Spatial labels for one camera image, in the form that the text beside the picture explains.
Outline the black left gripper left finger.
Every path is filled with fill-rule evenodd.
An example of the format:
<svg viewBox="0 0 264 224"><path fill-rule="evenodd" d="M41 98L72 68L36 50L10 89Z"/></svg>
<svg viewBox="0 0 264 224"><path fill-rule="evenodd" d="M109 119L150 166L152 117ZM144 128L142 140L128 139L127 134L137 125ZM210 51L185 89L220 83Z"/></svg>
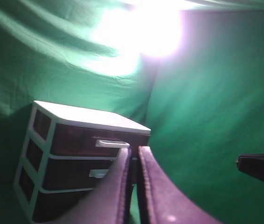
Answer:
<svg viewBox="0 0 264 224"><path fill-rule="evenodd" d="M101 182L53 224L127 224L132 195L129 148L119 150Z"/></svg>

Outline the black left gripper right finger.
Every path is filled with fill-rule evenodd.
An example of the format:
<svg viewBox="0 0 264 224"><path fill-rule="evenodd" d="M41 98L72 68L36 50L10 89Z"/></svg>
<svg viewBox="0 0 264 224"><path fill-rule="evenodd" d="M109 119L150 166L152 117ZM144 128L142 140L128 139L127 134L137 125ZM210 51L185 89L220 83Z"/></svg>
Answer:
<svg viewBox="0 0 264 224"><path fill-rule="evenodd" d="M150 147L139 147L137 198L142 224L219 224L165 174Z"/></svg>

